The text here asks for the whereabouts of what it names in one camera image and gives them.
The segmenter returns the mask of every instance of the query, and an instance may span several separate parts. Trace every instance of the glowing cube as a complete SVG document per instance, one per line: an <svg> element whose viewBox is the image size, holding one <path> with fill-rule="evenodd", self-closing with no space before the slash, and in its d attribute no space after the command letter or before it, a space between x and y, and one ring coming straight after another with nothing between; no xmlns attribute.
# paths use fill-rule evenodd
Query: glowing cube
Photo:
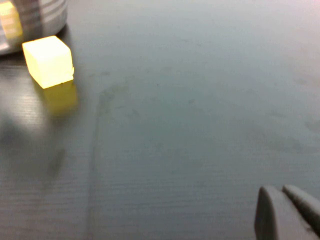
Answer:
<svg viewBox="0 0 320 240"><path fill-rule="evenodd" d="M71 51L56 36L22 44L29 73L43 88L50 88L74 79Z"/></svg>

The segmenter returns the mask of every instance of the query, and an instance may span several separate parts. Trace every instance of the metal cylinder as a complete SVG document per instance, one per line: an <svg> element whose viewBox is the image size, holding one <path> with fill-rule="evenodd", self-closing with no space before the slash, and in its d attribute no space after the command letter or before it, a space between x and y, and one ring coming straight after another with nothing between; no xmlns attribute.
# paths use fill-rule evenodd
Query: metal cylinder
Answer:
<svg viewBox="0 0 320 240"><path fill-rule="evenodd" d="M68 0L0 0L0 55L57 34L66 24L67 4Z"/></svg>

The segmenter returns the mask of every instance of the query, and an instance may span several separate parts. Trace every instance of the dark table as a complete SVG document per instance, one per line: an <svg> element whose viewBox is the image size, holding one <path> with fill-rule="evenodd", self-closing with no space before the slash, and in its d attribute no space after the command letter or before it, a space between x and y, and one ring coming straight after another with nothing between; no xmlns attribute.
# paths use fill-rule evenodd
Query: dark table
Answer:
<svg viewBox="0 0 320 240"><path fill-rule="evenodd" d="M68 9L76 109L0 60L1 239L248 240L261 185L320 197L319 1Z"/></svg>

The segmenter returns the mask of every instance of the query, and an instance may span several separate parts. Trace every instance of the wooden tabletop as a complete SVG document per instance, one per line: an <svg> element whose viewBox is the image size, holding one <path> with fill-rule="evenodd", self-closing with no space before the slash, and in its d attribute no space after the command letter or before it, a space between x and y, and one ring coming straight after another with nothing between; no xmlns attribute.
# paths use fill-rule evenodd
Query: wooden tabletop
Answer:
<svg viewBox="0 0 320 240"><path fill-rule="evenodd" d="M1 239L248 240L261 185L320 198L319 1L68 13L74 84L0 60Z"/></svg>

